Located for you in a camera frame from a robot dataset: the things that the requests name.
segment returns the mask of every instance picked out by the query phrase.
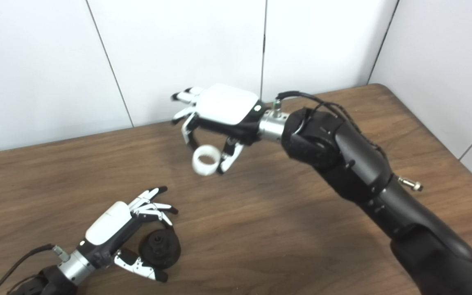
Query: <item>white ring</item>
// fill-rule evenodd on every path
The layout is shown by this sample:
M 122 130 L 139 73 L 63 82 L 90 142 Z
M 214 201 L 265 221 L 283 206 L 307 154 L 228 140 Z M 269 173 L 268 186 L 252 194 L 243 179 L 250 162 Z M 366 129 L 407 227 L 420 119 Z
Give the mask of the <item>white ring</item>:
M 214 160 L 214 164 L 206 164 L 200 160 L 200 157 L 210 157 Z M 197 148 L 193 154 L 193 169 L 199 175 L 207 176 L 216 172 L 220 164 L 221 153 L 218 149 L 210 144 L 204 144 Z

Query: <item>wire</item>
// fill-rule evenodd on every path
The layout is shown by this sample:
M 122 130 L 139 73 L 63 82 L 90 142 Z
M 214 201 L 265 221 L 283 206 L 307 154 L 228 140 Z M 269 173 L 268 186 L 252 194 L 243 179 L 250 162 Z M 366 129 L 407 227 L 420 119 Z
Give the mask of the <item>wire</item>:
M 12 288 L 10 288 L 10 290 L 7 291 L 7 295 L 9 295 L 10 293 L 12 293 L 12 291 L 17 287 L 19 286 L 20 284 L 23 284 L 25 281 L 28 281 L 30 279 L 35 279 L 35 278 L 38 278 L 39 275 L 32 275 L 32 276 L 28 276 L 26 278 L 24 278 L 23 280 L 20 280 L 19 282 L 17 282 L 15 285 L 12 286 Z
M 316 110 L 320 107 L 326 107 L 328 110 L 330 110 L 333 114 L 335 114 L 336 116 L 338 116 L 339 118 L 341 118 L 343 121 L 348 121 L 349 123 L 351 123 L 351 125 L 354 127 L 354 129 L 356 129 L 356 131 L 358 131 L 358 133 L 360 133 L 360 135 L 370 144 L 374 147 L 375 150 L 377 150 L 380 154 L 382 154 L 382 157 L 384 158 L 387 158 L 387 155 L 385 153 L 385 151 L 382 149 L 381 146 L 379 146 L 378 144 L 376 144 L 375 142 L 372 142 L 369 138 L 367 138 L 361 131 L 360 127 L 358 127 L 358 125 L 356 125 L 354 119 L 352 119 L 352 116 L 349 114 L 349 112 L 339 103 L 335 103 L 335 102 L 329 102 L 329 101 L 324 101 L 314 95 L 310 95 L 309 93 L 305 93 L 305 92 L 300 92 L 300 91 L 287 91 L 287 92 L 282 92 L 282 93 L 279 93 L 278 96 L 276 97 L 276 99 L 279 99 L 279 100 L 282 100 L 282 99 L 285 99 L 287 97 L 296 97 L 296 96 L 300 96 L 300 97 L 304 97 L 304 98 L 307 98 L 307 99 L 310 99 L 312 101 L 315 101 L 315 102 L 318 102 L 318 106 L 316 106 L 316 108 L 314 108 L 311 112 L 311 114 L 309 114 L 309 116 L 307 117 L 307 119 L 305 120 L 305 122 L 303 122 L 303 125 L 306 125 L 312 118 L 313 118 L 313 115 L 316 113 Z
M 21 257 L 19 260 L 17 260 L 16 263 L 14 263 L 14 265 L 12 265 L 12 267 L 6 272 L 6 274 L 0 279 L 0 287 L 1 285 L 5 282 L 6 279 L 8 279 L 8 277 L 17 269 L 17 267 L 23 263 L 23 261 L 25 261 L 28 257 L 34 255 L 34 254 L 37 254 L 39 252 L 43 252 L 43 251 L 48 251 L 48 250 L 52 250 L 52 248 L 54 248 L 54 245 L 52 245 L 51 243 L 48 243 L 46 245 L 43 245 L 41 247 L 37 247 L 33 250 L 31 250 L 30 252 L 28 252 L 27 254 L 25 254 L 23 257 Z

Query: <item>black spool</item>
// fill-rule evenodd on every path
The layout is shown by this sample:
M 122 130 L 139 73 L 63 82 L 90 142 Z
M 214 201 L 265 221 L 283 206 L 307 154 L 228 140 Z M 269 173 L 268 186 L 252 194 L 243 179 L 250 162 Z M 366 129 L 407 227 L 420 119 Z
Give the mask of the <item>black spool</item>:
M 139 244 L 141 258 L 159 269 L 166 269 L 174 265 L 182 248 L 174 230 L 158 229 L 148 234 Z

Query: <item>robotic arm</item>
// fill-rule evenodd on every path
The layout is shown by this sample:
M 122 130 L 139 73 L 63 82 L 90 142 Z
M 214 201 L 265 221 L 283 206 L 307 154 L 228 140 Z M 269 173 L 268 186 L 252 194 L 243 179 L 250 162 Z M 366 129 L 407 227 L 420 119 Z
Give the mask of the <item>robotic arm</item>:
M 46 245 L 43 250 L 54 250 L 61 263 L 42 269 L 37 275 L 19 282 L 10 295 L 75 295 L 77 286 L 97 269 L 116 264 L 137 275 L 167 282 L 161 269 L 171 267 L 180 256 L 179 241 L 172 222 L 165 212 L 177 214 L 171 205 L 153 203 L 166 186 L 152 188 L 137 196 L 129 205 L 116 202 L 87 229 L 76 250 L 68 255 L 60 247 Z M 140 254 L 123 248 L 123 244 L 143 224 L 160 221 L 166 229 L 155 230 L 140 245 Z M 19 262 L 0 280 L 0 285 Z
M 318 106 L 284 113 L 281 101 L 286 97 L 306 97 Z M 172 99 L 189 104 L 172 122 L 186 118 L 182 133 L 193 150 L 198 148 L 193 137 L 197 127 L 228 136 L 217 163 L 219 174 L 228 170 L 243 146 L 259 140 L 277 142 L 383 230 L 422 295 L 472 295 L 472 248 L 412 198 L 402 185 L 413 191 L 421 191 L 422 185 L 396 176 L 383 150 L 361 133 L 339 104 L 289 91 L 280 93 L 269 108 L 251 92 L 221 84 L 189 88 Z M 321 107 L 328 111 L 319 111 Z

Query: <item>wooden table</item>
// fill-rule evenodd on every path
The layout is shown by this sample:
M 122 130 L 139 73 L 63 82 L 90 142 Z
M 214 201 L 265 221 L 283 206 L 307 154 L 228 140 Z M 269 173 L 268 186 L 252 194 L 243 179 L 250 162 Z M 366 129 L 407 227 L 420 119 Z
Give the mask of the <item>wooden table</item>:
M 373 84 L 320 97 L 343 104 L 397 174 L 425 185 L 414 196 L 472 245 L 472 174 L 388 89 Z M 204 132 L 198 139 L 224 142 Z M 418 294 L 384 234 L 279 145 L 259 142 L 225 176 L 199 176 L 170 123 L 0 152 L 0 277 L 36 246 L 72 251 L 111 204 L 160 185 L 169 191 L 159 201 L 180 210 L 171 219 L 182 256 L 167 270 L 169 282 L 113 266 L 95 272 L 80 294 Z M 127 246 L 136 250 L 159 227 L 142 228 Z M 57 262 L 49 252 L 33 256 L 0 294 Z

